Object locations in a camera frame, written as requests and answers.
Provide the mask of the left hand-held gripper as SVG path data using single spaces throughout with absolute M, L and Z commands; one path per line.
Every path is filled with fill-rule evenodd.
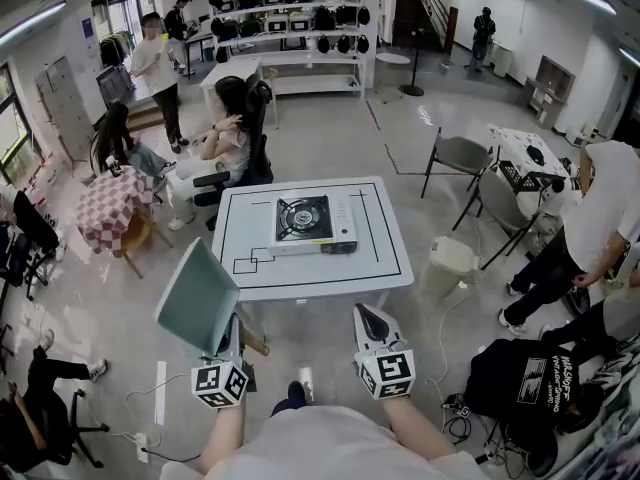
M 232 315 L 218 354 L 204 366 L 191 370 L 191 393 L 213 409 L 237 407 L 249 384 L 243 370 L 243 325 Z

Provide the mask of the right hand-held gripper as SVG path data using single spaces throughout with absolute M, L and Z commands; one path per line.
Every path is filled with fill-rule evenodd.
M 398 322 L 384 311 L 357 303 L 353 309 L 359 379 L 374 400 L 408 396 L 416 380 L 413 351 Z

